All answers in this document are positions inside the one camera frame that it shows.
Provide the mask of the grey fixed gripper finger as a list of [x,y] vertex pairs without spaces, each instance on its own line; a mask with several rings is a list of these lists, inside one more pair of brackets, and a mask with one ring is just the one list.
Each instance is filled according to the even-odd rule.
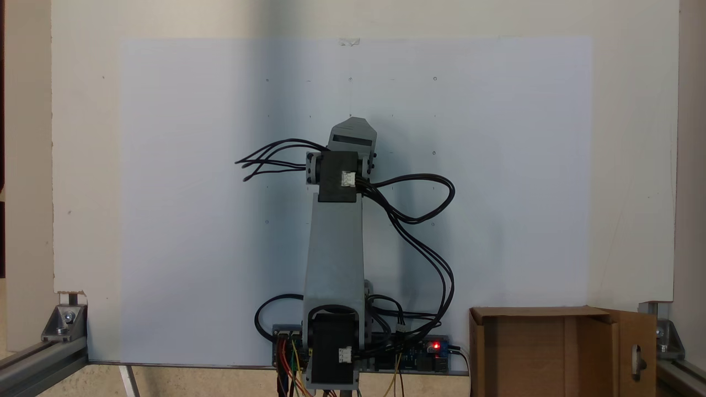
[[377,131],[364,118],[351,116],[348,120],[335,124],[332,135],[377,136]]

